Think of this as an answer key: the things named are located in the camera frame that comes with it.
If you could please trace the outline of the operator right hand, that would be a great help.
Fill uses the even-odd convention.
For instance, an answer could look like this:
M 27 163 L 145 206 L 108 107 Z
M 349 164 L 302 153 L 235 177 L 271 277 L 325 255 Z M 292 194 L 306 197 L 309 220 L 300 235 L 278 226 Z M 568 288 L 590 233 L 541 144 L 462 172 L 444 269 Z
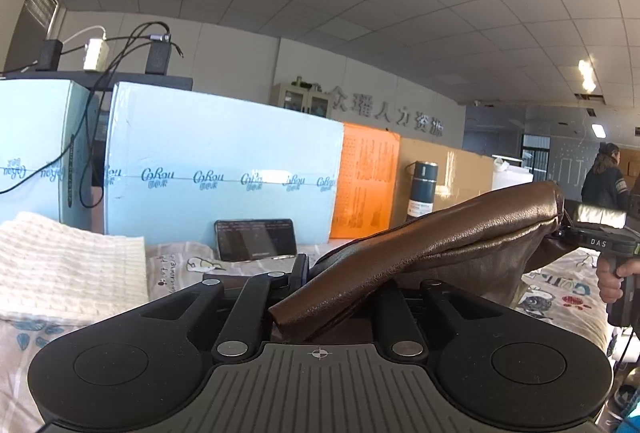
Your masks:
M 612 304 L 623 297 L 623 279 L 640 273 L 640 259 L 633 257 L 619 267 L 612 268 L 611 259 L 601 253 L 596 273 L 601 300 Z

